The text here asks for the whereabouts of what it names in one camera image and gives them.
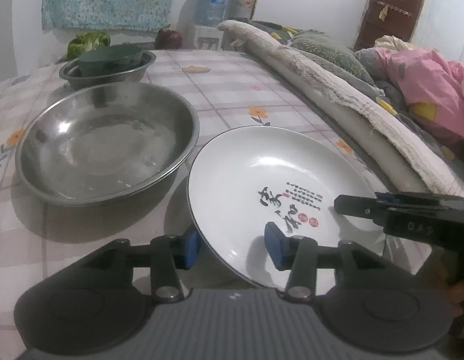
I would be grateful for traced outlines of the right hand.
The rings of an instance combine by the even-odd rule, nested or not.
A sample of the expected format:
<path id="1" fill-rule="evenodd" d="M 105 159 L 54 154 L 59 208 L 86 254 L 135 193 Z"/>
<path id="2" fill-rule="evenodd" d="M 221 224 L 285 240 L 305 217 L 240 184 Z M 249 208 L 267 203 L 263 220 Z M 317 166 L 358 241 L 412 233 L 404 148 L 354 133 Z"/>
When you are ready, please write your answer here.
<path id="1" fill-rule="evenodd" d="M 451 283 L 450 272 L 443 261 L 443 254 L 444 250 L 440 248 L 432 249 L 416 277 L 441 290 L 452 307 L 454 317 L 457 318 L 464 313 L 464 308 L 461 306 L 464 302 L 464 279 L 458 283 Z"/>

